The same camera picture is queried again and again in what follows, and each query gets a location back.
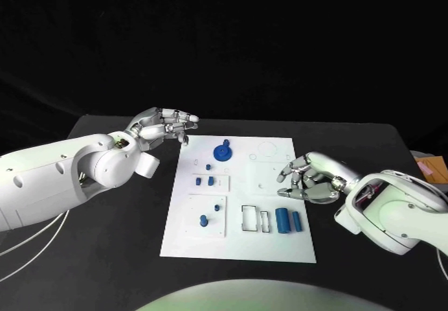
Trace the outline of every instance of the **white board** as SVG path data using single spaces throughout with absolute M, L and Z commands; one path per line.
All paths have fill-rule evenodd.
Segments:
M 159 256 L 315 263 L 304 202 L 276 195 L 276 190 L 291 185 L 291 177 L 282 183 L 275 179 L 282 167 L 295 159 L 292 139 L 196 135 L 188 138 L 188 146 L 180 149 Z M 213 149 L 224 139 L 229 139 L 232 158 L 219 162 L 213 158 Z M 196 175 L 204 176 L 200 186 L 194 184 Z M 208 187 L 208 176 L 226 180 L 227 184 Z M 200 226 L 204 210 L 211 216 L 217 215 L 208 211 L 213 208 L 210 202 L 198 203 L 197 210 L 191 210 L 187 200 L 194 195 L 208 196 L 207 200 L 226 198 L 223 220 L 214 222 L 214 227 L 208 227 L 211 222 L 206 227 Z M 242 230 L 242 205 L 256 206 L 256 232 Z M 289 211 L 292 231 L 288 234 L 279 234 L 276 230 L 275 209 L 279 207 Z M 260 211 L 268 212 L 268 233 L 262 232 Z M 301 216 L 299 233 L 293 229 L 293 211 Z

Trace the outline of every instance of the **black table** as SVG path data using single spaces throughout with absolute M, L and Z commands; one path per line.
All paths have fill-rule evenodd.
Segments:
M 122 130 L 129 117 L 83 116 L 70 138 Z M 391 168 L 420 176 L 396 129 L 386 124 L 201 120 L 196 135 L 292 137 L 295 155 L 317 150 L 361 173 Z M 446 283 L 433 248 L 404 255 L 381 250 L 332 220 L 342 200 L 306 203 L 317 264 L 159 257 L 180 145 L 165 141 L 152 179 L 134 175 L 69 214 L 64 227 L 34 263 L 0 283 L 2 310 L 134 310 L 191 285 L 224 279 L 273 279 L 318 285 L 396 310 L 446 305 Z M 5 249 L 43 224 L 14 230 Z M 0 258 L 0 278 L 40 250 L 53 227 Z

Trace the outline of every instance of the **blue disc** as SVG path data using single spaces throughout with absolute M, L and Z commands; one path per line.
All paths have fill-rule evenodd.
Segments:
M 213 150 L 213 157 L 217 161 L 224 162 L 232 157 L 232 149 L 229 147 L 230 143 L 224 139 L 223 144 L 219 145 Z

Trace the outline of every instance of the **blue knob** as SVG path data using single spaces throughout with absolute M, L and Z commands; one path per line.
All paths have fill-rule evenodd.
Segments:
M 224 162 L 232 157 L 232 149 L 229 145 L 229 139 L 224 139 L 221 145 L 219 145 L 213 150 L 213 157 L 220 162 Z
M 206 215 L 200 215 L 200 225 L 201 225 L 203 227 L 207 226 L 207 216 L 206 216 Z

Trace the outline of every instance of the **robotic hand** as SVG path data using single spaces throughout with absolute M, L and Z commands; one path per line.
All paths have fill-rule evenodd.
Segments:
M 279 189 L 279 196 L 327 204 L 338 199 L 340 192 L 347 195 L 334 218 L 353 234 L 363 232 L 399 255 L 420 240 L 448 255 L 448 197 L 430 184 L 391 170 L 361 177 L 318 152 L 295 159 L 276 181 L 282 182 L 289 174 L 291 188 Z M 298 187 L 301 181 L 305 189 Z
M 122 132 L 67 139 L 0 157 L 0 231 L 41 222 L 119 187 L 135 172 L 151 178 L 159 161 L 145 153 L 167 139 L 188 143 L 198 118 L 151 108 Z

